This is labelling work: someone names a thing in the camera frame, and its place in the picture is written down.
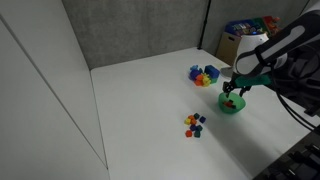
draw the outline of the white wall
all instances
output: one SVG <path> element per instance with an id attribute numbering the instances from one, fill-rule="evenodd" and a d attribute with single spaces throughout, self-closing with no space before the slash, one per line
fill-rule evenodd
<path id="1" fill-rule="evenodd" d="M 91 77 L 60 0 L 0 0 L 3 15 L 105 162 Z"/>
<path id="2" fill-rule="evenodd" d="M 106 167 L 0 21 L 0 179 L 108 180 Z"/>

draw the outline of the green cup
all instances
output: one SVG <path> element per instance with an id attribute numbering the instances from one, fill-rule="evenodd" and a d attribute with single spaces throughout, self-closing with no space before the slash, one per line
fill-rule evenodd
<path id="1" fill-rule="evenodd" d="M 235 105 L 236 108 L 228 107 L 224 104 L 224 102 L 228 102 L 229 100 L 233 101 L 233 105 Z M 226 93 L 221 93 L 219 95 L 219 107 L 221 111 L 226 114 L 237 113 L 241 109 L 243 109 L 245 106 L 246 106 L 246 101 L 242 97 L 240 97 L 238 94 L 231 92 L 229 94 L 229 98 L 227 98 Z"/>

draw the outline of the white table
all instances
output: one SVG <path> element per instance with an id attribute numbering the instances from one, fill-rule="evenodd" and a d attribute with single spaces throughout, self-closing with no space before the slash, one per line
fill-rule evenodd
<path id="1" fill-rule="evenodd" d="M 111 180 L 250 179 L 308 133 L 264 86 L 244 95 L 241 112 L 223 114 L 225 79 L 196 87 L 194 64 L 227 66 L 191 48 L 92 71 Z M 186 138 L 184 120 L 196 112 L 207 118 L 201 138 Z"/>

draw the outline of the box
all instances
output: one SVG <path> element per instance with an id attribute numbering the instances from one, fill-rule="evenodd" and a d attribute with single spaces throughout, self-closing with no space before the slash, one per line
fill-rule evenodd
<path id="1" fill-rule="evenodd" d="M 227 32 L 222 33 L 216 57 L 232 66 L 235 58 L 237 57 L 240 40 L 241 37 L 239 36 L 235 36 Z"/>

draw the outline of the gray wall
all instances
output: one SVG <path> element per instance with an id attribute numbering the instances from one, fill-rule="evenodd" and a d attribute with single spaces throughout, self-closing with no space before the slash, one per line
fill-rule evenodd
<path id="1" fill-rule="evenodd" d="M 215 54 L 228 21 L 264 15 L 282 24 L 307 0 L 213 0 L 203 47 Z M 207 0 L 63 0 L 90 69 L 195 47 Z"/>

